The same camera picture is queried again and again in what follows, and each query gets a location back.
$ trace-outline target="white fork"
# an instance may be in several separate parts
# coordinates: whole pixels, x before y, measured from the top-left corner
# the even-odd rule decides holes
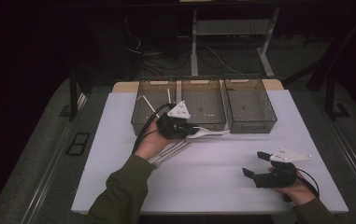
[[[170,158],[179,154],[179,152],[190,147],[191,145],[191,142],[186,142],[186,139],[181,139],[167,150],[164,150],[159,155],[149,159],[149,163],[152,163],[155,168],[158,168],[164,161],[169,160]]]

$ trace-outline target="hand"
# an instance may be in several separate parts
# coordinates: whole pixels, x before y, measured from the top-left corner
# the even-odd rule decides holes
[[[137,151],[134,153],[146,161],[157,156],[169,144],[177,142],[177,140],[165,139],[158,131],[156,121],[153,121],[144,134],[144,138],[140,142]]]
[[[298,171],[297,175],[303,178],[303,176]],[[314,193],[312,193],[312,191],[299,179],[296,179],[296,181],[289,187],[282,189],[276,188],[274,190],[276,192],[288,195],[297,206],[309,203],[316,198]]]

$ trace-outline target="transparent plastic bin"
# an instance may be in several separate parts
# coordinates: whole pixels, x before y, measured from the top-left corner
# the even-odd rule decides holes
[[[277,116],[257,75],[225,75],[224,96],[230,133],[270,133]]]
[[[221,84],[215,76],[183,77],[181,98],[191,115],[187,121],[210,131],[222,131],[226,126]]]
[[[134,128],[135,135],[138,136],[143,126],[145,126],[149,117],[153,113],[143,96],[146,96],[154,110],[161,105],[168,104],[168,89],[171,102],[176,101],[177,80],[176,77],[142,77],[137,89],[134,113],[131,124]],[[158,115],[168,112],[169,108],[162,109]]]

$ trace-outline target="person's arm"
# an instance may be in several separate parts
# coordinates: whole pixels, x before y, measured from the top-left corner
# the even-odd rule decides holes
[[[148,194],[147,180],[153,170],[148,160],[174,141],[164,139],[155,122],[135,155],[107,179],[107,189],[98,196],[88,212],[86,223],[137,223],[140,209]]]
[[[300,180],[296,180],[290,187],[275,189],[277,192],[287,194],[294,204],[293,211],[297,215],[299,224],[343,224],[326,206],[315,197],[312,191]]]

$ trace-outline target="white tabletop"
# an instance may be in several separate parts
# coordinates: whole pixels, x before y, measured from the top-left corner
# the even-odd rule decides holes
[[[191,147],[152,173],[142,214],[253,215],[291,211],[292,205],[283,202],[278,193],[257,189],[242,174],[242,167],[255,174],[267,173],[271,164],[258,159],[256,152],[271,154],[279,147],[311,154],[313,160],[294,164],[317,180],[320,199],[331,212],[347,212],[290,93],[267,92],[278,117],[271,133],[191,139]],[[135,98],[135,92],[113,92],[108,96],[72,211],[86,214],[106,189],[108,176],[131,155],[135,141],[131,125]]]

